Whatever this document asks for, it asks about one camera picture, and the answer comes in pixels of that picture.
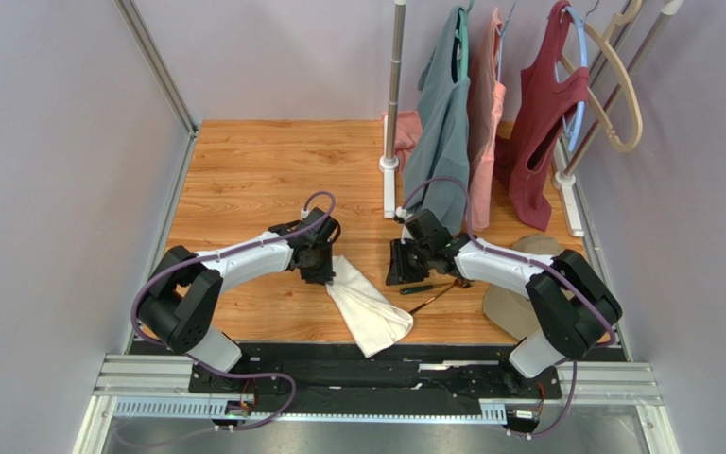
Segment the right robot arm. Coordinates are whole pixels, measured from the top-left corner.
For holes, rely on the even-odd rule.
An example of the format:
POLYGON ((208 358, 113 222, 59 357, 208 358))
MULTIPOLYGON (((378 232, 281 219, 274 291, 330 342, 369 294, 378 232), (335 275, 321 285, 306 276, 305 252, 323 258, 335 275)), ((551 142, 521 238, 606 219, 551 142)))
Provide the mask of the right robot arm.
POLYGON ((468 233, 453 236, 428 210, 399 210, 394 219, 404 235, 390 243, 387 285, 419 283, 435 272, 529 300, 540 326, 509 355, 510 367, 523 378, 584 358, 622 318, 621 305, 580 253, 520 253, 468 233))

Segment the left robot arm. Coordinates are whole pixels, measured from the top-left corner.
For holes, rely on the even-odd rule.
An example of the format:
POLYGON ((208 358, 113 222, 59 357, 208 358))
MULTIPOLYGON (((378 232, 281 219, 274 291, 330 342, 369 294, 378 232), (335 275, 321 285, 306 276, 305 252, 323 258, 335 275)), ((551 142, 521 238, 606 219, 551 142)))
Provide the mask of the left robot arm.
POLYGON ((213 326, 220 296, 284 271, 297 271, 307 284, 332 283, 332 250, 339 235, 339 222, 314 208, 301 220, 274 225, 251 240, 216 251, 171 248, 135 297, 131 322, 138 333, 149 330, 173 353, 211 372, 231 373, 244 353, 213 326))

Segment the white cloth napkin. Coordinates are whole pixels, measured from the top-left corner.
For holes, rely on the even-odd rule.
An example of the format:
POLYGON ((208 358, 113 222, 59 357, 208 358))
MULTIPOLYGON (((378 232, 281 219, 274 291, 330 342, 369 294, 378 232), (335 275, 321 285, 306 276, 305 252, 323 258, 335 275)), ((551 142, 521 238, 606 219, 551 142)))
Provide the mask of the white cloth napkin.
POLYGON ((365 358, 390 348, 413 328, 414 319, 394 306, 345 256, 332 258, 335 277, 326 290, 365 358))

